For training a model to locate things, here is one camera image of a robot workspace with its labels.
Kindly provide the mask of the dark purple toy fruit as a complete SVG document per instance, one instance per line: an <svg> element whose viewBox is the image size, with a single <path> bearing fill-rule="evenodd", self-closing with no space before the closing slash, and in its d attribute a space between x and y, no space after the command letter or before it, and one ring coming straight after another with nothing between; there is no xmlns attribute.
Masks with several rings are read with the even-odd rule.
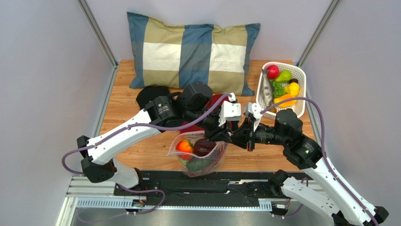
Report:
<svg viewBox="0 0 401 226"><path fill-rule="evenodd" d="M215 147L216 142L208 141L205 138L199 139L193 146L193 153L199 157L208 155Z"/></svg>

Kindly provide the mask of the clear zip top bag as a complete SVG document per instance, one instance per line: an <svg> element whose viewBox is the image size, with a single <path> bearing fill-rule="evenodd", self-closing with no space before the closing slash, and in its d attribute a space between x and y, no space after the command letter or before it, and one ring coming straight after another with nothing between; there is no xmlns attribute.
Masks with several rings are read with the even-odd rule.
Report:
<svg viewBox="0 0 401 226"><path fill-rule="evenodd" d="M169 151L167 154L167 156L175 156L182 164L183 173L192 178L211 174L211 173L219 170L223 164L223 161L225 159L226 150L228 148L228 143L220 141L220 142L216 142L216 144L217 144L216 147L206 156L199 157L199 156L195 155L194 153L191 153L192 157L201 158L201 159L204 159L204 158L211 159L212 162L210 163L209 166L207 166L203 170L189 171L186 168L187 161L181 160L178 157L179 154L184 154L184 153L178 152L175 149L175 147L180 141L185 140L185 139L189 140L194 146L195 142L202 138L205 138L204 131L193 131L193 132L182 133L174 139L174 141L170 145L170 148L169 148Z"/></svg>

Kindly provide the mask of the green toy avocado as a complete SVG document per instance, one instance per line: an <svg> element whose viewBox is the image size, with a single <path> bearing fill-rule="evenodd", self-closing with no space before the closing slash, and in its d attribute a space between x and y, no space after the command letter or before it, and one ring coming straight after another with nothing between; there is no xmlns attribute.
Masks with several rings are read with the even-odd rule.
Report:
<svg viewBox="0 0 401 226"><path fill-rule="evenodd" d="M211 162L212 162L211 159L206 159L206 158L201 159L193 157L187 161L186 168L189 171L200 171L209 166Z"/></svg>

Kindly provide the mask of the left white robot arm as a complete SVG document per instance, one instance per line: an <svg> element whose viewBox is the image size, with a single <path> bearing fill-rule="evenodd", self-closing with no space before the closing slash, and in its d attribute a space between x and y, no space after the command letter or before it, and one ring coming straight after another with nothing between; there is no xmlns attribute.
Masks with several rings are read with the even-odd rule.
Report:
<svg viewBox="0 0 401 226"><path fill-rule="evenodd" d="M231 123L223 117L221 102L236 102L233 93L222 95L211 103L213 92L201 82L190 84L182 92L156 97L135 116L111 131L94 137L81 137L86 144L80 147L83 155L83 174L92 183L112 181L126 188L142 182L140 171L130 168L115 156L132 145L165 131L183 130L185 126L203 128L211 141L229 142Z"/></svg>

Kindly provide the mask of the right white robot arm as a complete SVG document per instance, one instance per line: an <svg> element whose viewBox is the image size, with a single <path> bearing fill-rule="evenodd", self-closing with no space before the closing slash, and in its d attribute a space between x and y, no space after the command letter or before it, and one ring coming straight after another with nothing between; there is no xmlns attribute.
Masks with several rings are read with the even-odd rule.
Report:
<svg viewBox="0 0 401 226"><path fill-rule="evenodd" d="M325 191L322 195L298 182L283 170L268 180L268 190L274 196L286 196L327 219L334 226L376 226L389 216L381 206L374 206L351 188L345 180L333 175L334 168L323 157L321 146L302 133L303 123L291 110L279 111L274 126L256 125L247 118L231 135L231 143L252 151L256 143L283 146L283 155Z"/></svg>

